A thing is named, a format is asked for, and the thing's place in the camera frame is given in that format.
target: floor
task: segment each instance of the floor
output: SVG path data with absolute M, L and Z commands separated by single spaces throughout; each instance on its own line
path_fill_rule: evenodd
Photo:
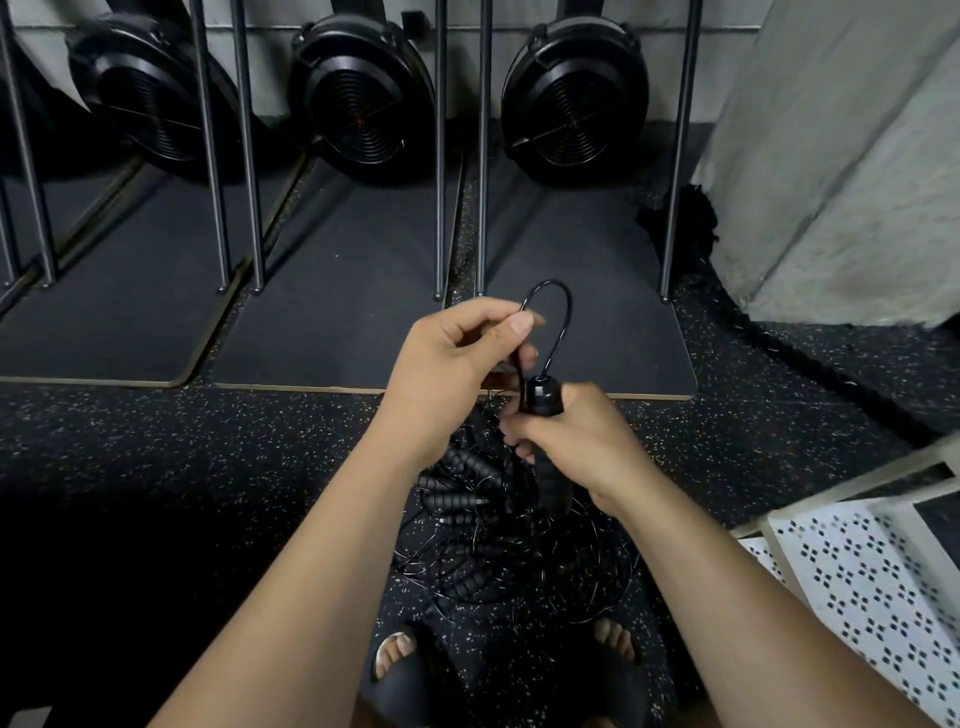
M 641 200 L 665 188 L 659 134 L 649 137 Z M 468 180 L 455 299 L 471 281 L 475 165 Z M 744 343 L 718 321 L 714 297 L 695 280 L 676 293 L 699 396 L 619 406 L 653 457 L 720 522 L 741 524 L 910 450 Z M 91 716 L 98 725 L 145 724 L 364 431 L 375 397 L 212 387 L 209 363 L 236 310 L 180 389 L 0 387 L 2 659 L 15 666 L 0 685 L 0 716 L 53 704 L 48 725 Z M 960 427 L 954 330 L 776 332 L 932 426 Z M 468 688 L 465 724 L 542 724 L 549 625 L 484 629 L 482 614 L 450 624 L 424 615 L 412 590 L 391 579 L 378 630 L 404 617 L 434 625 Z M 696 673 L 656 589 L 638 576 L 612 613 L 640 637 L 655 717 L 691 701 Z

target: forearm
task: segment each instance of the forearm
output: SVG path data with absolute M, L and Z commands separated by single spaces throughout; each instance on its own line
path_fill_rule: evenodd
M 376 421 L 151 724 L 347 725 L 418 466 Z
M 620 515 L 727 728 L 925 724 L 680 488 L 644 479 Z

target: concrete pillar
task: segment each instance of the concrete pillar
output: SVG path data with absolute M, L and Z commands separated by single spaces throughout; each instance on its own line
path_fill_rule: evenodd
M 960 3 L 776 0 L 697 170 L 756 320 L 960 311 Z

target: concrete wall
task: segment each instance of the concrete wall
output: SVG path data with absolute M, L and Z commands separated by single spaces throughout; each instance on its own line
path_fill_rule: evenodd
M 777 0 L 701 160 L 713 263 L 760 320 L 960 309 L 955 0 Z
M 70 81 L 59 26 L 83 17 L 107 12 L 106 0 L 10 0 L 13 22 L 21 42 L 51 82 L 70 93 Z M 771 0 L 713 0 L 704 10 L 708 32 L 700 44 L 700 58 L 692 118 L 714 121 L 736 77 L 737 70 L 754 44 L 756 33 L 736 32 L 742 26 L 762 24 Z M 229 0 L 204 0 L 210 50 L 220 63 L 234 73 L 233 42 L 228 29 Z M 389 19 L 400 22 L 405 10 L 423 10 L 433 21 L 433 0 L 385 0 Z M 556 0 L 494 0 L 492 96 L 494 115 L 499 114 L 500 92 L 507 70 L 526 39 L 525 28 L 553 19 Z M 303 23 L 330 13 L 330 0 L 248 0 L 252 92 L 254 110 L 262 115 L 286 113 L 284 87 L 290 57 L 290 40 Z M 680 66 L 683 58 L 686 3 L 676 0 L 607 0 L 605 13 L 616 21 L 628 21 L 648 30 L 643 33 L 643 53 L 651 77 L 649 118 L 673 119 L 676 115 Z M 448 114 L 476 108 L 479 77 L 480 22 L 478 0 L 449 0 L 447 20 L 451 31 L 449 46 Z M 709 29 L 726 28 L 726 32 Z M 432 43 L 420 48 L 428 67 L 433 68 Z

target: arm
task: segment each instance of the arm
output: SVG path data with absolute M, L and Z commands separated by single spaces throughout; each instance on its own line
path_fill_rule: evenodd
M 348 724 L 410 486 L 502 386 L 485 377 L 535 323 L 518 310 L 474 299 L 414 325 L 366 434 L 152 728 Z
M 725 726 L 933 725 L 654 465 L 599 389 L 565 384 L 564 409 L 544 419 L 514 405 L 501 427 L 621 520 Z

